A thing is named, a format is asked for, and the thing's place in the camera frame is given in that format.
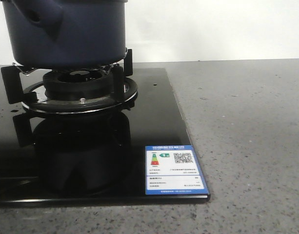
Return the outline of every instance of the kitchen counter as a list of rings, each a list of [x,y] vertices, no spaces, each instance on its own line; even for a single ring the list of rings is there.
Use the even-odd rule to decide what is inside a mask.
[[[0,209],[0,233],[299,234],[299,59],[165,68],[200,155],[205,204]]]

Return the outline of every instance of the qr code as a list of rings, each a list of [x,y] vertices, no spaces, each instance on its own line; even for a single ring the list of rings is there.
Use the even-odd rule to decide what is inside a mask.
[[[175,163],[193,163],[193,157],[190,153],[174,153]]]

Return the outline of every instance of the pot handle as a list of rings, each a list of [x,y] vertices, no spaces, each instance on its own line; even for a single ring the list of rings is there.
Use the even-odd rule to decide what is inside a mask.
[[[63,10],[53,0],[12,0],[12,2],[35,26],[47,27],[62,20]]]

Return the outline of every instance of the black glass cooktop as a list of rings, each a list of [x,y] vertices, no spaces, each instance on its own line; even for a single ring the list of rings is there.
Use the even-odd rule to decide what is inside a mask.
[[[47,71],[22,77],[23,87]],[[164,69],[136,69],[130,110],[33,117],[8,104],[0,73],[0,206],[202,203],[146,195],[145,146],[191,145]]]

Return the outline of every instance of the white wall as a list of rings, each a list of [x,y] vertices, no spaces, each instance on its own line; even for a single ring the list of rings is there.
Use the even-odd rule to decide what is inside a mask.
[[[0,2],[0,64],[13,57]],[[135,62],[299,58],[299,0],[129,0]]]

